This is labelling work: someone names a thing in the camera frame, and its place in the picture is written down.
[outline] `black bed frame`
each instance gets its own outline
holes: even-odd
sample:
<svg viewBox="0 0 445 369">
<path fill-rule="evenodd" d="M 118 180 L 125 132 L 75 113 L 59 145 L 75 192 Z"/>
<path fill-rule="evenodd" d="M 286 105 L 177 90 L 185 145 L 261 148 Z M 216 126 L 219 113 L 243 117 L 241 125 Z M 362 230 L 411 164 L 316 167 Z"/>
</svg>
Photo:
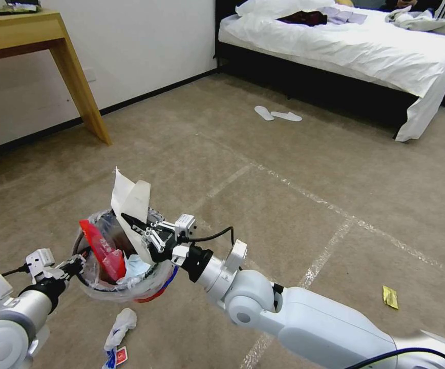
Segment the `black bed frame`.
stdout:
<svg viewBox="0 0 445 369">
<path fill-rule="evenodd" d="M 339 114 L 352 114 L 361 121 L 365 118 L 366 122 L 379 124 L 396 137 L 407 121 L 407 108 L 418 97 L 220 42 L 221 20 L 235 14 L 235 7 L 244 2 L 216 0 L 215 57 L 221 70 L 278 89 L 288 98 L 299 98 Z"/>
</svg>

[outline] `dark clothing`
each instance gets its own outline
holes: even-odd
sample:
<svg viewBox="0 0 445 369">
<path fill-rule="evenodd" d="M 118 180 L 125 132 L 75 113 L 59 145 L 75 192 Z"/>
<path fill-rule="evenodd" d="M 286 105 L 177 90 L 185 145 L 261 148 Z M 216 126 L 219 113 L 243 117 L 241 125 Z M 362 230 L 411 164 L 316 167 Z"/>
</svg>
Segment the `dark clothing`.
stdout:
<svg viewBox="0 0 445 369">
<path fill-rule="evenodd" d="M 304 12 L 299 11 L 297 13 L 288 15 L 287 17 L 279 18 L 278 21 L 292 24 L 304 24 L 310 27 L 320 24 L 326 24 L 328 17 L 321 12 Z"/>
<path fill-rule="evenodd" d="M 417 5 L 415 5 L 410 11 L 420 11 L 424 12 L 430 10 L 432 14 L 441 6 L 442 0 L 418 0 Z M 380 7 L 379 10 L 392 12 L 396 9 L 398 0 L 386 0 L 386 3 Z"/>
</svg>

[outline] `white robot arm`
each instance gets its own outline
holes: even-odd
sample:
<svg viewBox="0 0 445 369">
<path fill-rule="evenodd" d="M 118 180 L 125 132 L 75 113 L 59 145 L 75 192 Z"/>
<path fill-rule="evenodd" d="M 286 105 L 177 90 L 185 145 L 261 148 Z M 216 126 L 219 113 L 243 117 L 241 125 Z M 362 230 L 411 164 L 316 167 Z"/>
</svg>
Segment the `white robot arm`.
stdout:
<svg viewBox="0 0 445 369">
<path fill-rule="evenodd" d="M 70 279 L 81 273 L 85 260 L 74 255 L 56 268 L 50 249 L 36 250 L 14 272 L 28 272 L 33 284 L 18 297 L 10 295 L 12 286 L 0 274 L 0 369 L 28 369 L 33 357 L 47 341 L 48 315 L 58 305 Z"/>
<path fill-rule="evenodd" d="M 408 339 L 393 338 L 350 307 L 299 287 L 284 288 L 257 271 L 242 270 L 247 248 L 242 241 L 234 241 L 232 227 L 211 237 L 191 238 L 196 228 L 192 215 L 182 215 L 175 224 L 160 220 L 149 225 L 128 214 L 121 216 L 142 235 L 154 262 L 170 260 L 186 270 L 190 280 L 200 284 L 232 322 L 269 333 L 282 346 L 323 367 L 445 368 L 445 339 L 441 337 L 419 332 Z M 196 246 L 226 231 L 231 231 L 232 248 L 224 260 Z M 9 298 L 12 287 L 0 275 L 0 369 L 30 367 L 48 337 L 46 316 L 84 262 L 76 255 L 52 269 L 46 257 L 31 255 L 27 262 L 39 261 L 31 271 L 37 284 L 18 298 Z"/>
</svg>

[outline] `disposable slipper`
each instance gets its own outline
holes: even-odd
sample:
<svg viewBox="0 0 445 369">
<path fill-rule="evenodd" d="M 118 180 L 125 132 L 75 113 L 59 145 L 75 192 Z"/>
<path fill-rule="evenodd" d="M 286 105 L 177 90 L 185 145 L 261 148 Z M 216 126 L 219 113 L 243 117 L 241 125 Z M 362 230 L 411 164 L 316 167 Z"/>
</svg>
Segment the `disposable slipper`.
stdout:
<svg viewBox="0 0 445 369">
<path fill-rule="evenodd" d="M 292 112 L 288 112 L 288 113 L 281 113 L 281 112 L 271 112 L 271 115 L 277 117 L 277 118 L 282 118 L 285 120 L 290 120 L 290 121 L 301 121 L 303 120 L 300 116 L 295 115 Z"/>
<path fill-rule="evenodd" d="M 267 121 L 275 119 L 274 117 L 272 117 L 272 115 L 270 114 L 270 112 L 268 111 L 268 109 L 266 107 L 257 105 L 257 106 L 255 106 L 255 111 L 258 113 L 259 116 L 261 116 L 263 119 L 265 119 Z"/>
</svg>

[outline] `baseboard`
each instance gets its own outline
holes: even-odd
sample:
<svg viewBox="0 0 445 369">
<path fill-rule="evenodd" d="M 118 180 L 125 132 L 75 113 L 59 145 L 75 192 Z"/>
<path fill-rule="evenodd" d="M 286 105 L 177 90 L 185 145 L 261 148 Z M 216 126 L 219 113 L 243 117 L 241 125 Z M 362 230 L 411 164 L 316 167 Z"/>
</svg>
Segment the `baseboard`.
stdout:
<svg viewBox="0 0 445 369">
<path fill-rule="evenodd" d="M 160 89 L 157 89 L 157 90 L 154 90 L 154 91 L 151 91 L 151 92 L 147 92 L 147 93 L 145 93 L 143 95 L 136 96 L 136 97 L 133 97 L 131 99 L 128 99 L 128 100 L 119 102 L 117 104 L 111 105 L 109 107 L 100 109 L 99 112 L 101 113 L 101 115 L 106 115 L 106 114 L 112 113 L 112 112 L 114 112 L 116 110 L 125 108 L 128 105 L 132 105 L 132 104 L 138 103 L 139 101 L 142 101 L 142 100 L 148 99 L 150 97 L 153 97 L 153 96 L 156 96 L 156 95 L 160 95 L 160 94 L 162 94 L 164 92 L 173 90 L 175 88 L 187 85 L 187 84 L 189 84 L 189 83 L 191 83 L 193 81 L 196 81 L 196 80 L 201 79 L 203 77 L 207 77 L 207 76 L 209 76 L 211 74 L 214 74 L 216 72 L 217 72 L 217 68 L 211 69 L 211 70 L 209 70 L 207 72 L 204 72 L 204 73 L 201 73 L 201 74 L 197 74 L 196 76 L 193 76 L 193 77 L 184 79 L 182 81 L 173 83 L 173 84 L 171 84 L 169 86 L 165 86 L 165 87 L 162 87 Z M 8 150 L 11 150 L 11 149 L 16 148 L 16 147 L 21 146 L 21 145 L 29 144 L 31 142 L 34 142 L 34 141 L 40 139 L 40 138 L 43 138 L 43 137 L 52 135 L 54 133 L 66 130 L 67 128 L 71 128 L 73 126 L 77 126 L 77 125 L 79 125 L 81 123 L 82 123 L 82 118 L 81 117 L 74 118 L 74 119 L 68 120 L 66 122 L 57 124 L 57 125 L 55 125 L 53 127 L 46 128 L 44 130 L 41 130 L 41 131 L 38 131 L 38 132 L 35 132 L 35 133 L 32 133 L 32 134 L 29 134 L 27 136 L 20 137 L 20 138 L 17 138 L 15 140 L 3 143 L 2 145 L 0 145 L 0 153 L 8 151 Z"/>
</svg>

